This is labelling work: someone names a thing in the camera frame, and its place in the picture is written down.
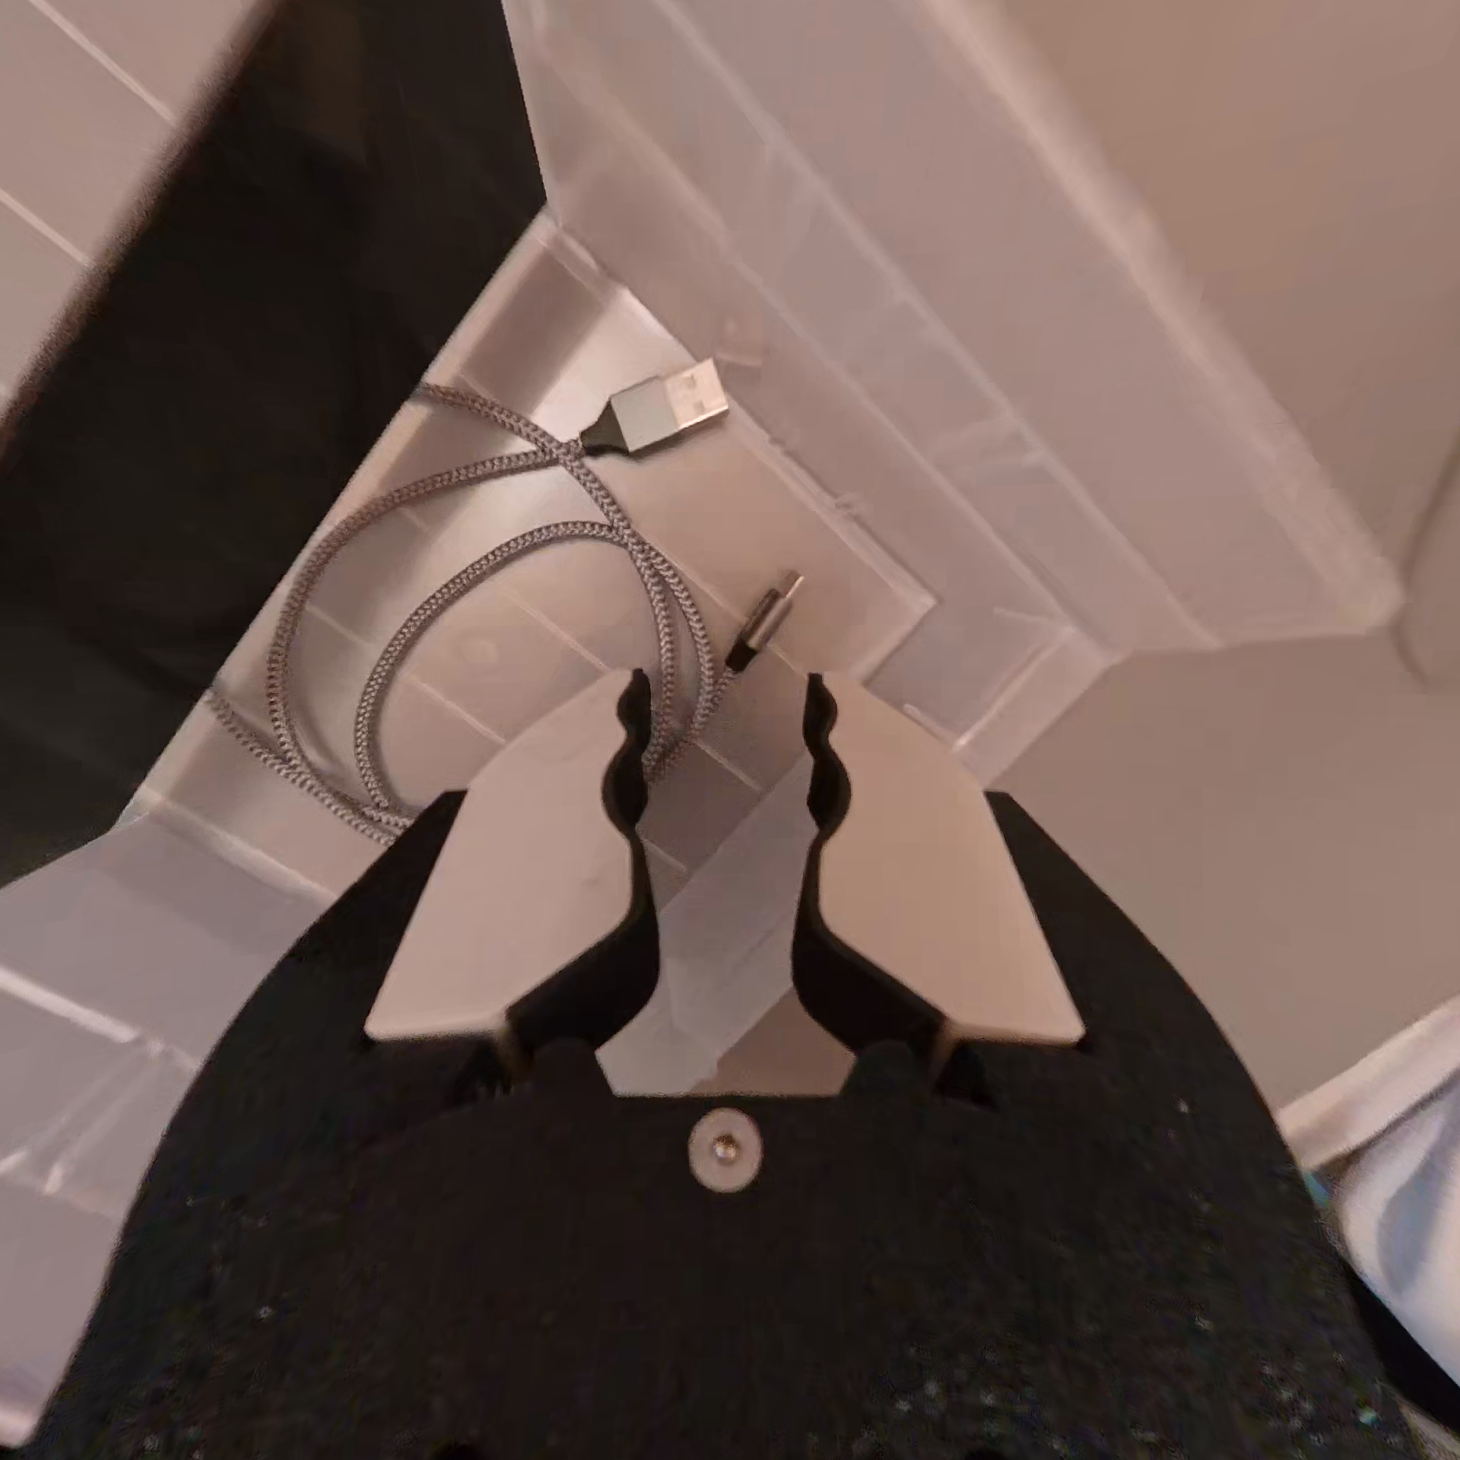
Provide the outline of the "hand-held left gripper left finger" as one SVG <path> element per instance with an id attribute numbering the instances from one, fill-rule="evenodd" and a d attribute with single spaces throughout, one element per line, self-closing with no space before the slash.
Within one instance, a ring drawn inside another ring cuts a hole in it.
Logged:
<path id="1" fill-rule="evenodd" d="M 480 772 L 365 1019 L 384 1053 L 483 1052 L 506 1083 L 646 1008 L 660 930 L 639 824 L 652 688 L 610 669 Z"/>

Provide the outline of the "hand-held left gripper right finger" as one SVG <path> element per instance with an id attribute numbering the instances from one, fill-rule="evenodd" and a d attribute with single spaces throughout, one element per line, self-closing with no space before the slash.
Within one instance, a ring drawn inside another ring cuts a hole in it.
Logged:
<path id="1" fill-rule="evenodd" d="M 938 1081 L 982 1045 L 1077 1048 L 1086 1024 L 977 777 L 843 673 L 808 676 L 808 859 L 792 989 L 841 1048 Z"/>

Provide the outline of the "clear plastic bin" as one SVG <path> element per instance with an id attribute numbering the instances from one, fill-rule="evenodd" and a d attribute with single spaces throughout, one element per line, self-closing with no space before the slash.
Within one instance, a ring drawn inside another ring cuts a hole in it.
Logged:
<path id="1" fill-rule="evenodd" d="M 544 200 L 148 770 L 3 892 L 111 996 L 3 1175 L 22 1457 L 1397 1457 L 1183 977 L 987 796 L 1077 1048 L 931 1080 L 792 989 L 808 676 L 978 779 L 1107 652 L 1397 582 L 985 7 L 502 4 Z M 372 1048 L 469 782 L 643 669 L 646 1008 L 520 1083 Z"/>

